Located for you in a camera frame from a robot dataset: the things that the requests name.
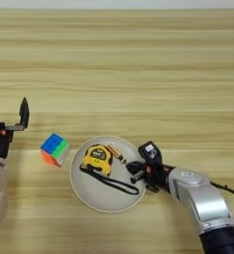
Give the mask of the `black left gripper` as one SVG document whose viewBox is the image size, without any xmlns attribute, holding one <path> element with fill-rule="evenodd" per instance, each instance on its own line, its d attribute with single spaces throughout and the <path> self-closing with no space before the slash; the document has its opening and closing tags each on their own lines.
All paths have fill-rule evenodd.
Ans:
<svg viewBox="0 0 234 254">
<path fill-rule="evenodd" d="M 3 123 L 0 123 L 0 158 L 6 159 L 8 156 L 9 146 L 13 139 L 12 131 L 24 131 L 29 125 L 29 104 L 26 97 L 23 98 L 20 106 L 20 122 L 14 126 L 4 127 Z"/>
</svg>

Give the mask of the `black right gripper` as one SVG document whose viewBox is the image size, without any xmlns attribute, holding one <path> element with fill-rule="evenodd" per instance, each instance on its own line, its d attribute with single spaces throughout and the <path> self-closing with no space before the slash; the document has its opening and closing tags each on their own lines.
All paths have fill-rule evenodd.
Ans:
<svg viewBox="0 0 234 254">
<path fill-rule="evenodd" d="M 146 184 L 146 188 L 153 192 L 159 192 L 160 190 L 169 192 L 169 176 L 174 167 L 168 165 L 156 165 L 145 167 L 145 164 L 139 161 L 133 161 L 126 164 L 128 172 L 132 175 L 136 175 L 145 168 L 145 173 L 138 177 L 131 177 L 130 181 L 133 185 L 136 183 Z"/>
</svg>

